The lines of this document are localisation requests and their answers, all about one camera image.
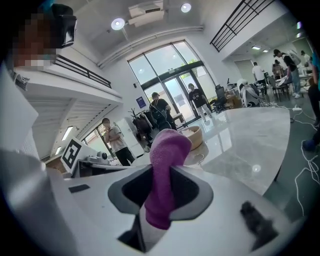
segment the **poster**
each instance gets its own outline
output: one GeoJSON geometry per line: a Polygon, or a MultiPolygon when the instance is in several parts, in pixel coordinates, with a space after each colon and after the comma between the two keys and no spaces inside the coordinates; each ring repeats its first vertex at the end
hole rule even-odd
{"type": "Polygon", "coordinates": [[[140,109],[142,109],[143,107],[146,106],[146,103],[145,103],[145,101],[144,101],[144,99],[142,97],[137,98],[136,102],[138,103],[140,109]]]}

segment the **gray floor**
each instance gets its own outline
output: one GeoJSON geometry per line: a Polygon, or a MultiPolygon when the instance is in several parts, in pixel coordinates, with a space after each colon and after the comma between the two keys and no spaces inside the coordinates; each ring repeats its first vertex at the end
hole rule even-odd
{"type": "MultiPolygon", "coordinates": [[[[290,96],[281,96],[280,99],[274,97],[272,91],[268,90],[269,97],[266,101],[275,102],[279,106],[293,108],[295,105],[310,117],[314,117],[313,110],[310,105],[307,94],[304,98],[294,99],[290,96]]],[[[295,114],[290,110],[290,116],[293,118],[295,114]]],[[[313,120],[301,114],[295,118],[301,122],[313,123],[313,120]]],[[[311,139],[316,131],[309,124],[294,122],[290,126],[290,136],[287,151],[280,168],[276,181],[272,183],[270,188],[264,194],[264,197],[269,199],[274,205],[283,210],[290,220],[295,221],[302,216],[302,209],[297,201],[297,189],[295,177],[302,171],[304,167],[309,167],[308,162],[304,159],[301,152],[301,142],[311,139]]],[[[316,153],[306,153],[306,157],[311,159],[316,153]]],[[[317,166],[320,166],[320,157],[314,160],[317,166]]],[[[319,193],[320,186],[312,179],[311,173],[305,170],[297,180],[299,199],[304,208],[304,215],[308,215],[313,205],[315,204],[319,193]]]]}

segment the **metal railing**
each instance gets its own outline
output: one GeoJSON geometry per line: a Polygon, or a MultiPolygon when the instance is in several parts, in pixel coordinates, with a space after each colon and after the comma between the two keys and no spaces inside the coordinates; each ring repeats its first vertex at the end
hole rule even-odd
{"type": "Polygon", "coordinates": [[[242,0],[210,44],[220,52],[249,22],[275,0],[242,0]]]}
{"type": "Polygon", "coordinates": [[[89,78],[93,81],[96,81],[104,86],[111,88],[111,82],[105,79],[104,77],[90,71],[89,69],[85,68],[84,66],[79,65],[78,63],[63,57],[61,55],[57,55],[54,64],[63,67],[67,70],[71,70],[76,72],[86,78],[89,78]]]}

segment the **white desk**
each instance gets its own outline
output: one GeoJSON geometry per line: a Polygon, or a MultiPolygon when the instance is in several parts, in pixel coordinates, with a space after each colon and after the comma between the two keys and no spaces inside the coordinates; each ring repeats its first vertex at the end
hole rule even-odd
{"type": "MultiPolygon", "coordinates": [[[[196,125],[202,129],[204,142],[189,153],[184,165],[241,181],[263,195],[285,157],[289,111],[271,107],[230,109],[214,116],[213,121],[199,123],[196,125]]],[[[132,165],[147,164],[150,159],[145,154],[132,165]]]]}

